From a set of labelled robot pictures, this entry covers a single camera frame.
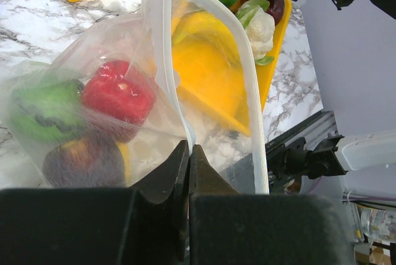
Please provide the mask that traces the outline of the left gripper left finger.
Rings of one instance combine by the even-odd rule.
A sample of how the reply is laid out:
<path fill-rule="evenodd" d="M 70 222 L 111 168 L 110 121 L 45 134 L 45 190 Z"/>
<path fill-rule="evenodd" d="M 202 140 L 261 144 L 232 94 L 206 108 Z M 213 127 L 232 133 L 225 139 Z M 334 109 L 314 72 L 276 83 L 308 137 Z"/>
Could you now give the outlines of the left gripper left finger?
<path fill-rule="evenodd" d="M 178 264 L 189 147 L 129 188 L 1 191 L 2 264 Z"/>

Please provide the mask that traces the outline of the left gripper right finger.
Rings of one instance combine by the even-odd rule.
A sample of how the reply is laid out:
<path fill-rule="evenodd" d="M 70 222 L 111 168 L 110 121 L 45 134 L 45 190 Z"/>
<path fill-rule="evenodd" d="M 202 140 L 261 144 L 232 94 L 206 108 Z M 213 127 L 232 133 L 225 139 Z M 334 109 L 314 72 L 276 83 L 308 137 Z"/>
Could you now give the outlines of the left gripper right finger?
<path fill-rule="evenodd" d="M 190 159 L 191 264 L 353 264 L 334 203 L 312 195 L 240 194 L 209 164 Z"/>

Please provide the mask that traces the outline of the red strawberry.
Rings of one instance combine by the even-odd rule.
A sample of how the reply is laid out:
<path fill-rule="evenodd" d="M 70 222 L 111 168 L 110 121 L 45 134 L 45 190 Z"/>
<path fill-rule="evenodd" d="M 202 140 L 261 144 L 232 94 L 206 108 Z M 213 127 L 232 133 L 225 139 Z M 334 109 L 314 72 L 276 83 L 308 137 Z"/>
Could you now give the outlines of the red strawberry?
<path fill-rule="evenodd" d="M 129 62 L 115 60 L 100 66 L 81 95 L 87 108 L 108 118 L 96 121 L 99 128 L 119 142 L 129 142 L 145 123 L 155 101 L 152 77 Z"/>

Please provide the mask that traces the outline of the clear zip top bag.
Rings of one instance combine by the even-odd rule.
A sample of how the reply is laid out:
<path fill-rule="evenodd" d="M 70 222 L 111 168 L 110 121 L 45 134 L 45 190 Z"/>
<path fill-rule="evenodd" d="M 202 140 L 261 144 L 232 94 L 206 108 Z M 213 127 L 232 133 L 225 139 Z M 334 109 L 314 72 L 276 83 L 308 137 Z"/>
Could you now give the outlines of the clear zip top bag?
<path fill-rule="evenodd" d="M 92 25 L 53 62 L 1 78 L 1 188 L 131 186 L 181 141 L 229 183 L 269 182 L 256 67 L 246 28 L 217 0 L 142 0 Z"/>

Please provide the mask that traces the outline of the yellow lemon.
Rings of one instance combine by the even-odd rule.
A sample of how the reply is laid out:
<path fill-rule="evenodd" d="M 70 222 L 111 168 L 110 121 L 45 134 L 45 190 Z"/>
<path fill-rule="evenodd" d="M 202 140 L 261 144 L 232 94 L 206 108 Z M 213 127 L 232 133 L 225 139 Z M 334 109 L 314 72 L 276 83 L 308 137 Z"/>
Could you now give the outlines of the yellow lemon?
<path fill-rule="evenodd" d="M 243 70 L 233 34 L 214 15 L 198 11 L 179 20 L 172 34 L 179 91 L 214 118 L 236 118 L 244 93 Z"/>

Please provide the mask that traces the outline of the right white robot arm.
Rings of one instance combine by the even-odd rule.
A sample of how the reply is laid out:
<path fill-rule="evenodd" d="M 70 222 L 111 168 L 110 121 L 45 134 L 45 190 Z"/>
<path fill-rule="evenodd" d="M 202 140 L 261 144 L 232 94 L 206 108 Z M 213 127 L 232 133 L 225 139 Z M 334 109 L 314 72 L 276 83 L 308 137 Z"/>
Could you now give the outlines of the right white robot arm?
<path fill-rule="evenodd" d="M 337 9 L 354 0 L 331 0 Z M 395 0 L 370 0 L 387 15 L 395 17 Z M 395 163 L 395 133 L 365 136 L 334 136 L 321 141 L 314 150 L 305 149 L 303 137 L 280 144 L 267 154 L 269 183 L 284 185 L 299 176 L 316 179 L 341 176 L 349 171 Z"/>

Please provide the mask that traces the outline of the dark red plum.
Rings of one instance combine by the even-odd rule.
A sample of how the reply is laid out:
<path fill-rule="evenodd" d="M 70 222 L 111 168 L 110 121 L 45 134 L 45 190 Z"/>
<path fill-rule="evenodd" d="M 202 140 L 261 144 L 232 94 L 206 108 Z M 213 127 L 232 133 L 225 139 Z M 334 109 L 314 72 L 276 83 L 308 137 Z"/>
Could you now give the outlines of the dark red plum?
<path fill-rule="evenodd" d="M 275 25 L 278 25 L 284 14 L 285 2 L 284 0 L 267 0 L 267 1 L 270 3 L 270 5 L 267 8 L 266 13 L 271 15 L 275 21 Z"/>

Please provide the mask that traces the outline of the white cauliflower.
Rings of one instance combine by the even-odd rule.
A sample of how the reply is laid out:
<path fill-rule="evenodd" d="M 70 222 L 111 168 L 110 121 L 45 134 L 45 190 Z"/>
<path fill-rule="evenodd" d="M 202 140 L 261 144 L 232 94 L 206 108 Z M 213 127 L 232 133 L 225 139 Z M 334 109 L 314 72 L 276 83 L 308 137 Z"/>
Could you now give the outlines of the white cauliflower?
<path fill-rule="evenodd" d="M 255 64 L 270 64 L 273 56 L 267 53 L 273 48 L 275 21 L 266 13 L 270 3 L 267 0 L 246 1 L 237 11 L 236 17 L 241 22 L 249 39 Z"/>

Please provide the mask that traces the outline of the aluminium frame rail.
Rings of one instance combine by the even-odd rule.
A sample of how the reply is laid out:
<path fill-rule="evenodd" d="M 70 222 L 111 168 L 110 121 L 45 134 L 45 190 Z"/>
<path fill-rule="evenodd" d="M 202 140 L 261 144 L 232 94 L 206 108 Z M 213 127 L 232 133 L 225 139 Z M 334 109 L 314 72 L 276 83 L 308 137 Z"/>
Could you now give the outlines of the aluminium frame rail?
<path fill-rule="evenodd" d="M 304 148 L 313 150 L 322 140 L 337 135 L 334 112 L 319 111 L 265 144 L 267 168 L 270 169 L 282 145 L 288 147 L 295 140 L 303 137 L 306 140 Z"/>

